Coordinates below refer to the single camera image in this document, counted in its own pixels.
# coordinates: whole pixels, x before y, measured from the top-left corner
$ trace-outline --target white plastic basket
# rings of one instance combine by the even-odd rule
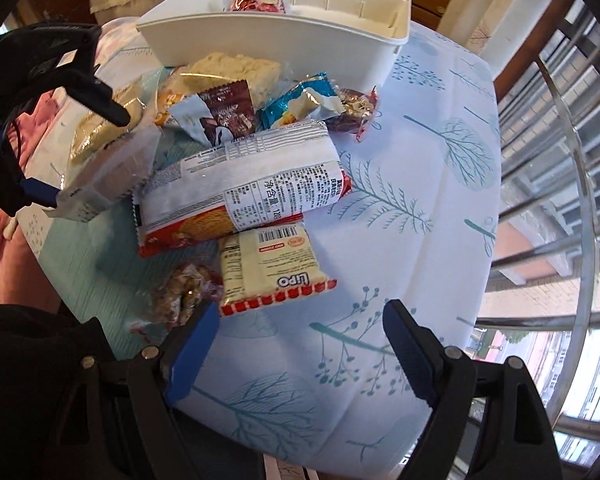
[[[138,21],[165,66],[212,52],[290,65],[295,78],[328,72],[343,88],[386,80],[409,38],[411,0],[290,0],[292,13],[223,12],[222,0],[165,0]]]

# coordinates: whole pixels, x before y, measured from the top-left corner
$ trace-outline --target clear plastic bag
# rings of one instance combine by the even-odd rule
[[[89,111],[75,129],[69,151],[69,167],[80,166],[100,148],[132,131],[140,124],[147,108],[155,110],[159,78],[160,71],[153,71],[114,92],[113,100],[123,105],[131,116],[127,126],[116,126]]]
[[[81,151],[78,159],[72,158],[75,152],[70,153],[62,176],[64,186],[56,198],[56,209],[46,212],[49,217],[88,222],[151,177],[162,135],[153,123],[159,79],[160,71],[153,71],[123,89],[122,94],[129,96],[130,101],[142,103],[139,121],[132,117],[126,128],[108,129],[105,134],[102,129],[94,129],[81,142],[75,142],[74,137],[74,146],[85,148],[89,137],[88,150]],[[135,87],[132,92],[128,90],[131,86]]]
[[[88,222],[111,208],[151,177],[161,135],[150,123],[98,150],[58,193],[56,209],[46,214]]]
[[[179,264],[151,293],[145,311],[126,325],[147,343],[159,343],[166,332],[184,325],[202,301],[219,304],[223,291],[222,277],[209,267],[195,261]]]

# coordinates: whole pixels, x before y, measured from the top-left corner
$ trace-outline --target tablecloth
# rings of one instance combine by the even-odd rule
[[[138,59],[144,69],[157,66],[141,42],[113,59],[105,80],[132,79]],[[365,479],[391,471],[429,416],[384,336],[382,307],[399,298],[441,342],[464,348],[489,272],[500,196],[496,102],[478,57],[412,23],[381,99],[362,143],[333,138],[352,193],[306,215],[337,288],[223,318],[181,401],[197,420],[247,446]],[[27,168],[52,184],[73,135],[67,114]],[[160,156],[196,149],[172,139]],[[126,323],[176,263],[217,263],[213,242],[138,258],[128,201],[88,224],[51,221],[37,206],[18,219],[64,302],[80,320],[98,316],[119,357],[143,345]]]

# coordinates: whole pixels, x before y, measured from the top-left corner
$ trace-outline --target candy wrapper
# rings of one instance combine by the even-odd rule
[[[243,137],[158,171],[134,193],[140,255],[299,219],[350,190],[324,123]]]
[[[276,12],[286,14],[291,9],[288,0],[224,0],[224,10],[251,12]]]
[[[344,105],[344,113],[327,119],[324,123],[329,133],[352,134],[360,142],[378,111],[378,92],[375,87],[368,95],[356,90],[341,89],[340,99]]]
[[[190,65],[177,68],[160,85],[157,92],[158,126],[176,126],[170,108],[189,96],[200,94],[234,81],[245,80],[251,103],[261,108],[280,86],[280,63],[248,56],[229,56],[221,52],[209,54]]]
[[[336,280],[320,270],[302,222],[230,235],[219,245],[222,316],[305,298],[336,286]]]
[[[264,129],[307,119],[323,121],[339,116],[344,105],[325,72],[299,82],[282,97],[274,99],[260,111]]]
[[[169,108],[178,125],[204,146],[220,146],[255,131],[247,82],[236,81],[192,95]]]

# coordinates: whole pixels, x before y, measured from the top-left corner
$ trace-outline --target metal screw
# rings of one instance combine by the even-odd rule
[[[516,370],[522,370],[522,367],[525,365],[524,361],[516,356],[510,357],[507,359],[507,362],[511,368],[515,368]]]
[[[457,346],[448,346],[445,348],[445,355],[449,359],[457,360],[462,357],[462,350]]]
[[[140,355],[145,359],[155,359],[156,357],[158,357],[159,353],[160,350],[157,346],[145,346],[140,352]]]
[[[89,368],[91,368],[94,364],[96,364],[96,359],[94,356],[92,355],[87,355],[85,357],[82,358],[82,361],[80,361],[80,365],[82,366],[82,368],[84,368],[85,370],[88,370]]]

